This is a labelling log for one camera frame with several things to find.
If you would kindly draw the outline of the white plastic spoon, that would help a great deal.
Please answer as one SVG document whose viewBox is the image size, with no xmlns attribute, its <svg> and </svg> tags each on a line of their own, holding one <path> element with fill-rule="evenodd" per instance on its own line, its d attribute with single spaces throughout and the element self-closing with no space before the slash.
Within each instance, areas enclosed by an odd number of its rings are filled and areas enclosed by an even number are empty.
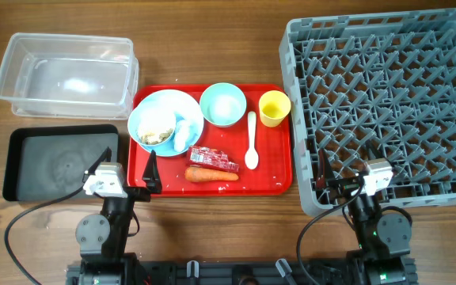
<svg viewBox="0 0 456 285">
<path fill-rule="evenodd" d="M 259 155 L 255 148 L 257 114 L 253 111 L 248 113 L 248 138 L 249 148 L 245 153 L 245 165 L 248 169 L 254 170 L 259 162 Z"/>
</svg>

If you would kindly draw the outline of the light blue plate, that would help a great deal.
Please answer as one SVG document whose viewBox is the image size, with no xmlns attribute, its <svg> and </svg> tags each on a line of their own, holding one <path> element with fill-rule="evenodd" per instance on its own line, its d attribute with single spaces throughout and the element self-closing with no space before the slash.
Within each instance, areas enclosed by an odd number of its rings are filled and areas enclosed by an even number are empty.
<svg viewBox="0 0 456 285">
<path fill-rule="evenodd" d="M 148 95 L 136 107 L 140 104 L 149 103 L 157 103 L 162 107 L 170 109 L 176 115 L 177 123 L 181 120 L 187 120 L 190 122 L 191 127 L 186 148 L 181 152 L 176 152 L 173 149 L 175 132 L 168 142 L 160 146 L 148 147 L 139 144 L 144 150 L 149 153 L 154 150 L 159 157 L 173 157 L 186 152 L 190 146 L 197 143 L 203 131 L 204 118 L 199 103 L 193 97 L 180 90 L 164 89 Z"/>
</svg>

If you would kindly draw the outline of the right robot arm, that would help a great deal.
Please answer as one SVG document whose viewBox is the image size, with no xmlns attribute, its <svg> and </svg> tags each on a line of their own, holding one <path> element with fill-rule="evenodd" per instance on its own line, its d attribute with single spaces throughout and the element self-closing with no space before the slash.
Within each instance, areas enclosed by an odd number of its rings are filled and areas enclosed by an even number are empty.
<svg viewBox="0 0 456 285">
<path fill-rule="evenodd" d="M 390 185 L 393 166 L 371 142 L 366 148 L 369 159 L 348 178 L 336 177 L 326 150 L 318 151 L 316 186 L 345 199 L 340 209 L 359 243 L 358 250 L 347 253 L 348 274 L 356 284 L 416 284 L 416 265 L 407 257 L 412 217 L 402 208 L 380 206 L 376 194 Z"/>
</svg>

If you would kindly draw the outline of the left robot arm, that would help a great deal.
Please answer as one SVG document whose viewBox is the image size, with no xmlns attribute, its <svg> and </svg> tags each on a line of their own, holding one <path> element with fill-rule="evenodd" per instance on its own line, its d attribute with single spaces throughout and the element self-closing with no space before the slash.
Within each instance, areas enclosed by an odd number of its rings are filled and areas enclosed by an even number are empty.
<svg viewBox="0 0 456 285">
<path fill-rule="evenodd" d="M 142 179 L 144 187 L 125 184 L 124 170 L 111 161 L 112 151 L 102 155 L 83 174 L 83 190 L 103 199 L 100 213 L 88 215 L 77 225 L 75 237 L 82 258 L 66 272 L 67 284 L 150 284 L 150 275 L 134 253 L 126 253 L 131 221 L 137 221 L 134 205 L 149 202 L 162 192 L 157 155 L 150 153 Z"/>
</svg>

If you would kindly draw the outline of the red snack wrapper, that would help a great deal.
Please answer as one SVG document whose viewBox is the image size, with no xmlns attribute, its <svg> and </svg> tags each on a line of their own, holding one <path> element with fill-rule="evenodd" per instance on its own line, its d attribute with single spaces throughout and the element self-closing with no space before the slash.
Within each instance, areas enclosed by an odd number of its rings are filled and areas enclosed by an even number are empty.
<svg viewBox="0 0 456 285">
<path fill-rule="evenodd" d="M 190 146 L 187 151 L 188 165 L 205 169 L 237 173 L 239 164 L 231 161 L 221 150 L 205 146 Z"/>
</svg>

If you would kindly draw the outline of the yellow plastic cup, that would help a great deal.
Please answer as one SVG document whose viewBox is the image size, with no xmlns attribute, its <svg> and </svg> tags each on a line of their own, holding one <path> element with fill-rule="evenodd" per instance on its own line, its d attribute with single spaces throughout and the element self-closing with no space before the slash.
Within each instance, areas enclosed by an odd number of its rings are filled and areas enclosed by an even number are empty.
<svg viewBox="0 0 456 285">
<path fill-rule="evenodd" d="M 289 97 L 278 90 L 264 93 L 258 106 L 260 121 L 266 127 L 277 127 L 291 111 Z"/>
</svg>

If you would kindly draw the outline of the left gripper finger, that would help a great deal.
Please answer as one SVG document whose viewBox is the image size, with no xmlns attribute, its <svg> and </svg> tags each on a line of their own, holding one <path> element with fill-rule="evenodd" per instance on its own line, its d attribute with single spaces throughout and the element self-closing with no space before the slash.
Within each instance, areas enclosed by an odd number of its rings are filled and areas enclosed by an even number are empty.
<svg viewBox="0 0 456 285">
<path fill-rule="evenodd" d="M 102 162 L 110 162 L 112 158 L 112 150 L 107 147 L 101 154 L 101 156 L 84 172 L 85 177 L 89 177 L 90 175 L 94 175 L 97 167 Z"/>
<path fill-rule="evenodd" d="M 146 163 L 146 168 L 142 174 L 142 180 L 146 183 L 146 188 L 151 194 L 162 193 L 162 181 L 158 172 L 157 154 L 154 150 Z"/>
</svg>

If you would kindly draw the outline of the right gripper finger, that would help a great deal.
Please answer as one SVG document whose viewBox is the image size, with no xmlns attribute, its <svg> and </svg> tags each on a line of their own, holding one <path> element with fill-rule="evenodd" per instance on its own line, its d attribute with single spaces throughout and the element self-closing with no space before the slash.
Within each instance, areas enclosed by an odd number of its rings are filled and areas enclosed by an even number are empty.
<svg viewBox="0 0 456 285">
<path fill-rule="evenodd" d="M 317 167 L 316 184 L 318 188 L 327 188 L 335 180 L 335 175 L 331 168 L 329 158 L 324 149 L 318 151 L 319 162 Z"/>
<path fill-rule="evenodd" d="M 369 161 L 384 159 L 382 153 L 374 146 L 371 141 L 366 141 L 367 157 Z"/>
</svg>

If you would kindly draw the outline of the white tissue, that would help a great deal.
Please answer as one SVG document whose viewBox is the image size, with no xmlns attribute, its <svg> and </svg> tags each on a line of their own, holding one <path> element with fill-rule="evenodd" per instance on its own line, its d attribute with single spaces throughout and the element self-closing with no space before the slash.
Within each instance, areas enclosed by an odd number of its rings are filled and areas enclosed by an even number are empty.
<svg viewBox="0 0 456 285">
<path fill-rule="evenodd" d="M 191 124 L 187 120 L 181 120 L 177 123 L 173 139 L 173 149 L 176 152 L 181 152 L 186 148 L 186 142 L 190 136 L 190 127 Z"/>
</svg>

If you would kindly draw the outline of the rice and food scraps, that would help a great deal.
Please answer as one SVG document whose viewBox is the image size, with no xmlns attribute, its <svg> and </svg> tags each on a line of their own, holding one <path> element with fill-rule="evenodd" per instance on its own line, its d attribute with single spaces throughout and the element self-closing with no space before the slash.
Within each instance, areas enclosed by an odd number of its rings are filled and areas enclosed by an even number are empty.
<svg viewBox="0 0 456 285">
<path fill-rule="evenodd" d="M 158 145 L 166 141 L 174 132 L 176 117 L 172 113 L 145 113 L 140 117 L 137 135 L 142 144 Z"/>
</svg>

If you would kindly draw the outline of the mint green bowl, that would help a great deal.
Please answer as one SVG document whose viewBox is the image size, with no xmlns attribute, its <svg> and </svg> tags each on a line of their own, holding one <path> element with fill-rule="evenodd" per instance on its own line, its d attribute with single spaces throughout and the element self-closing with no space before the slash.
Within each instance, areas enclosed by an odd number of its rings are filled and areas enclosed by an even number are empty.
<svg viewBox="0 0 456 285">
<path fill-rule="evenodd" d="M 244 116 L 247 100 L 239 87 L 220 82 L 203 91 L 199 106 L 206 121 L 216 127 L 230 127 Z"/>
</svg>

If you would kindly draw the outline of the orange carrot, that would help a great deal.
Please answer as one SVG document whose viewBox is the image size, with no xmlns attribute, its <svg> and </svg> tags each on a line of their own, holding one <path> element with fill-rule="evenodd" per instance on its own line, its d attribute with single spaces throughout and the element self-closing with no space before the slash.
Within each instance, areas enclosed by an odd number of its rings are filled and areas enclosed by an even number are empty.
<svg viewBox="0 0 456 285">
<path fill-rule="evenodd" d="M 223 172 L 214 169 L 204 169 L 200 167 L 188 167 L 184 173 L 185 179 L 190 182 L 209 182 L 209 181 L 237 181 L 239 176 L 236 173 Z"/>
</svg>

